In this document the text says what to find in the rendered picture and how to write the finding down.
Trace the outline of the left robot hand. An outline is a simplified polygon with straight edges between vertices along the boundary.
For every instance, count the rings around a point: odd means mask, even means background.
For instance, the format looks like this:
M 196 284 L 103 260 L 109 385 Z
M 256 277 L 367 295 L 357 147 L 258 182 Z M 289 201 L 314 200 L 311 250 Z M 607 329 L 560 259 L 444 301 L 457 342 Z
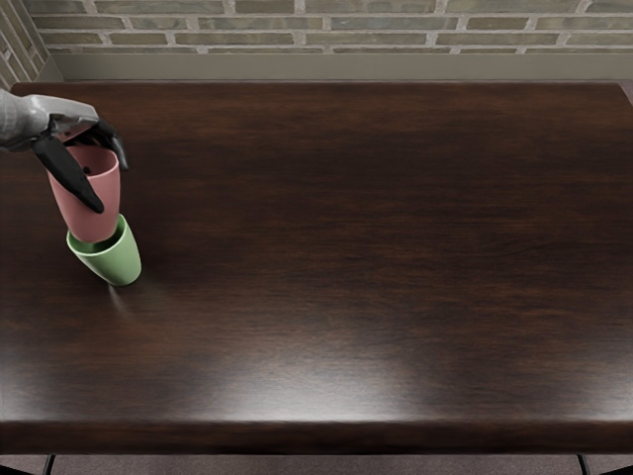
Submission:
M 115 154 L 121 170 L 129 169 L 122 138 L 93 106 L 46 95 L 19 97 L 0 88 L 0 150 L 31 149 L 66 191 L 102 214 L 102 200 L 66 147 L 72 142 L 100 145 Z

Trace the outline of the green cup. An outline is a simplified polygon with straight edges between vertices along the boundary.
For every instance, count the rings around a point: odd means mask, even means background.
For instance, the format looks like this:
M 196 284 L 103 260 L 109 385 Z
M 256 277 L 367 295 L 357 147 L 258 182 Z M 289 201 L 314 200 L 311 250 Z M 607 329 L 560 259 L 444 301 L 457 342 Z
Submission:
M 68 231 L 66 244 L 86 267 L 112 286 L 130 285 L 141 275 L 136 239 L 122 214 L 118 216 L 114 233 L 107 239 L 82 241 Z

